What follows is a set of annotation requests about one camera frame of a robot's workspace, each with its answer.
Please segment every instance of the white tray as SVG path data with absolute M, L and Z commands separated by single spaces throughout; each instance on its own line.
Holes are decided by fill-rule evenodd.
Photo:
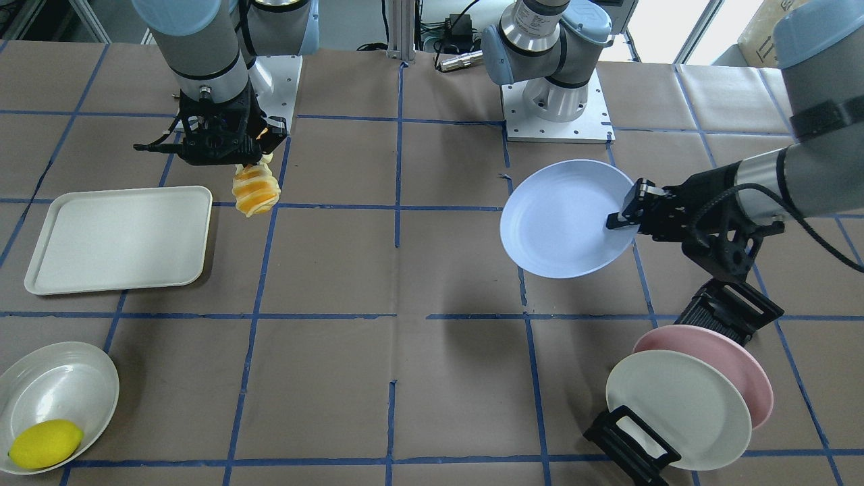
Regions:
M 204 269 L 213 195 L 201 186 L 64 194 L 24 287 L 36 295 L 186 285 Z

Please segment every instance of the white bowl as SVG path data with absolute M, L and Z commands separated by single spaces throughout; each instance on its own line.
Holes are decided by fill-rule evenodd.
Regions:
M 120 379 L 111 358 L 85 342 L 59 342 L 24 356 L 0 376 L 0 470 L 38 474 L 86 451 L 111 421 Z M 66 419 L 84 432 L 74 454 L 51 467 L 29 470 L 9 458 L 15 438 L 46 420 Z
M 638 227 L 607 229 L 633 182 L 596 160 L 567 160 L 519 184 L 501 214 L 501 242 L 528 272 L 548 278 L 587 275 L 617 259 Z

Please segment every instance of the white plate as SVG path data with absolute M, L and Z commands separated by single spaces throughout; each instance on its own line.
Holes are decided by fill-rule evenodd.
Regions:
M 606 228 L 621 210 L 630 177 L 595 160 L 568 160 L 519 184 L 501 214 L 501 242 L 510 258 L 541 277 L 580 277 L 608 265 L 638 227 Z
M 120 380 L 114 363 L 85 342 L 60 342 L 24 356 L 0 376 L 0 470 L 17 475 L 56 469 L 87 450 L 114 415 Z M 9 456 L 15 438 L 46 420 L 66 419 L 84 432 L 81 445 L 60 464 L 22 469 Z
M 714 470 L 729 465 L 750 444 L 750 412 L 735 386 L 690 355 L 654 349 L 627 356 L 609 374 L 609 410 L 626 405 L 679 454 L 670 465 Z M 630 419 L 619 427 L 653 457 L 663 449 Z
M 204 269 L 213 195 L 201 186 L 64 194 L 24 286 L 36 295 L 186 285 Z

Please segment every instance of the lemon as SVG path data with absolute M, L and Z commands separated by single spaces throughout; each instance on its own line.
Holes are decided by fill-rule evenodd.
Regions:
M 42 469 L 72 456 L 84 433 L 68 420 L 57 419 L 33 425 L 19 435 L 9 457 L 24 469 Z

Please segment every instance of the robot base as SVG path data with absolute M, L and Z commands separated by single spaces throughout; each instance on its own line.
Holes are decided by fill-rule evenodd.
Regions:
M 268 117 L 283 117 L 291 133 L 303 58 L 299 55 L 260 56 L 249 70 L 258 105 Z
M 508 140 L 565 144 L 604 144 L 615 140 L 606 98 L 596 71 L 588 82 L 588 102 L 581 116 L 571 122 L 552 122 L 532 114 L 522 96 L 529 82 L 521 81 L 501 87 Z

